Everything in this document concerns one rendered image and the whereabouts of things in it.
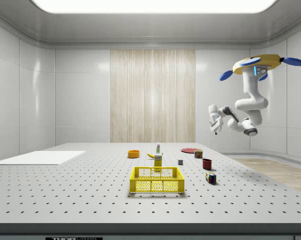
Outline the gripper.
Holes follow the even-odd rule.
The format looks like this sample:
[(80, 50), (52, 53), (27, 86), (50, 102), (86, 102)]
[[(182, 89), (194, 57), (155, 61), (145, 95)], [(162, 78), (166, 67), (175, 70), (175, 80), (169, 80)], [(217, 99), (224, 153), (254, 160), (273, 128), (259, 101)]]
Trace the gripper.
[(211, 117), (209, 120), (209, 125), (210, 125), (210, 130), (217, 135), (217, 131), (221, 132), (222, 131), (222, 126), (224, 122), (223, 119), (219, 116), (217, 118)]

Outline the yellow box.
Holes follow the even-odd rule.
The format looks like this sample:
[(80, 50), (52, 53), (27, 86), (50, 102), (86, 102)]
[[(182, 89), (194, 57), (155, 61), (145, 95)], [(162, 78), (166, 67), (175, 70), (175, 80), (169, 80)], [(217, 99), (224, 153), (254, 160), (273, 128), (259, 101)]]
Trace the yellow box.
[(162, 167), (162, 154), (156, 154), (154, 156), (154, 171), (159, 172)]

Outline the drone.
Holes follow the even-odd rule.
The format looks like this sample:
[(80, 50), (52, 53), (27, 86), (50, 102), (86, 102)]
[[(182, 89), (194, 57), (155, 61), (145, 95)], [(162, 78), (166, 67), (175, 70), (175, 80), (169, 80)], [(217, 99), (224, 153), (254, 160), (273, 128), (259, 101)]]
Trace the drone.
[(301, 59), (293, 57), (280, 57), (278, 54), (262, 54), (248, 57), (234, 64), (232, 70), (224, 72), (220, 77), (220, 81), (229, 78), (233, 73), (242, 75), (242, 70), (252, 66), (267, 66), (269, 70), (278, 67), (282, 62), (292, 66), (301, 66)]

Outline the yellow basket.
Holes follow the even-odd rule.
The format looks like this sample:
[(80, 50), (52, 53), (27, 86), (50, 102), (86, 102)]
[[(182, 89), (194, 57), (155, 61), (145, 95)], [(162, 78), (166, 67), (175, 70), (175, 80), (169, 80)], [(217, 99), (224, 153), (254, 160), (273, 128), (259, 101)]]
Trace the yellow basket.
[(184, 193), (185, 178), (178, 167), (135, 166), (129, 179), (130, 193)]

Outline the white board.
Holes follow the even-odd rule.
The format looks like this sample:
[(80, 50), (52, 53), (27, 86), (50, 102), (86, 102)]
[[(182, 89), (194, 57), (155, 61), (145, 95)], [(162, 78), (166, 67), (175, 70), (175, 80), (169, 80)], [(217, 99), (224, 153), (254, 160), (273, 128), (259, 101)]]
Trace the white board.
[(60, 165), (85, 151), (33, 151), (0, 160), (0, 165)]

